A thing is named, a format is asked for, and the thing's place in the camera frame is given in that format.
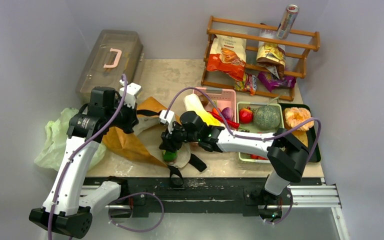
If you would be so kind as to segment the brown paper tote bag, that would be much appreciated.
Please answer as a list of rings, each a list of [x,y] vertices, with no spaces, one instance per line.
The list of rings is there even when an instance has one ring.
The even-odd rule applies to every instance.
[[[207,169],[207,165],[195,154],[191,153],[190,145],[184,143],[177,151],[177,159],[173,164],[163,162],[160,133],[143,133],[159,124],[159,115],[167,108],[154,97],[148,97],[137,107],[136,114],[139,123],[133,128],[134,132],[124,133],[118,127],[111,127],[103,137],[103,143],[111,152],[125,159],[144,163],[169,170],[169,184],[171,187],[183,186],[183,176],[180,169],[191,165],[200,173]]]

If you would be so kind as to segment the green drink can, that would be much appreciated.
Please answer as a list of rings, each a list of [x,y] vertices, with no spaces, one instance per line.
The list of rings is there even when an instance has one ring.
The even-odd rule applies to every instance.
[[[168,165],[172,165],[176,161],[176,159],[178,157],[178,152],[177,151],[171,152],[171,151],[168,151],[168,150],[162,150],[161,154],[162,154],[163,162],[165,162]]]

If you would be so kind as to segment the toy napa cabbage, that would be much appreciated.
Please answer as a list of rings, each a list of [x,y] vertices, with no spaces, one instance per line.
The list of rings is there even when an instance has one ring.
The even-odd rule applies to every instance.
[[[203,107],[198,95],[192,93],[184,97],[184,106],[187,111],[194,111],[207,125],[221,126],[222,124],[208,113]]]

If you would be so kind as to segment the toy red chili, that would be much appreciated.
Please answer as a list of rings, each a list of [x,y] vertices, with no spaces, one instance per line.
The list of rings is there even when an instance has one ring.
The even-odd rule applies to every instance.
[[[214,112],[209,112],[209,114],[211,114],[215,119],[217,119],[220,123],[223,123],[224,122],[224,119],[222,116],[214,113]],[[238,129],[240,127],[240,124],[237,123],[237,122],[234,122],[232,120],[229,120],[229,119],[226,119],[225,122],[233,129]]]

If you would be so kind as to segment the green plastic grocery bag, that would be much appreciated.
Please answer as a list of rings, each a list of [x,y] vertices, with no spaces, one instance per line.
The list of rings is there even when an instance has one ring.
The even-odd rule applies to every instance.
[[[76,108],[65,108],[58,119],[50,120],[45,125],[45,143],[39,155],[34,159],[34,163],[38,167],[56,171],[60,169],[68,139],[69,121],[78,111]]]

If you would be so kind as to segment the colourful snack packet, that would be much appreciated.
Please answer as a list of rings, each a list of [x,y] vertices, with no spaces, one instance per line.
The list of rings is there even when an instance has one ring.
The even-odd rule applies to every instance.
[[[257,77],[245,72],[242,80],[235,81],[233,89],[239,92],[248,92],[251,96],[254,96],[257,91]]]

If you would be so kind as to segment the toy melon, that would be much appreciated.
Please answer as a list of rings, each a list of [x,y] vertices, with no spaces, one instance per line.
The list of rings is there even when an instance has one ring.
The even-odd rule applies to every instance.
[[[254,110],[253,123],[261,130],[268,131],[279,127],[281,123],[280,110],[277,106],[271,105],[277,99],[278,97],[275,97],[265,105]]]

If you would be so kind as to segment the purple snack bag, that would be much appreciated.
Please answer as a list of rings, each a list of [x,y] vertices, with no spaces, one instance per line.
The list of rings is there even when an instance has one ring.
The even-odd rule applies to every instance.
[[[294,88],[296,84],[296,77],[286,75],[283,79],[278,79],[270,72],[262,71],[257,78],[270,93],[277,88]]]

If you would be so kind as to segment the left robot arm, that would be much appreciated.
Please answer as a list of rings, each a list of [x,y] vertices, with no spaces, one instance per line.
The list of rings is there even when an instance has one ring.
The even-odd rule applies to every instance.
[[[54,233],[81,239],[95,213],[111,202],[122,205],[128,201],[128,183],[121,177],[107,177],[84,197],[81,191],[92,158],[109,129],[117,127],[131,134],[138,124],[136,100],[140,91],[135,83],[120,90],[95,87],[90,102],[69,120],[65,153],[53,187],[42,207],[29,214],[32,223],[47,231],[49,240]]]

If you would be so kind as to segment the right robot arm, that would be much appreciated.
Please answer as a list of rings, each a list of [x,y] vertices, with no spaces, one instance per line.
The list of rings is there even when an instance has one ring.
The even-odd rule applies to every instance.
[[[252,133],[206,124],[195,111],[186,111],[176,121],[174,112],[162,110],[159,121],[167,127],[159,148],[174,153],[184,143],[195,143],[207,152],[238,152],[264,157],[273,167],[260,196],[268,204],[280,198],[290,183],[299,183],[312,152],[290,131]]]

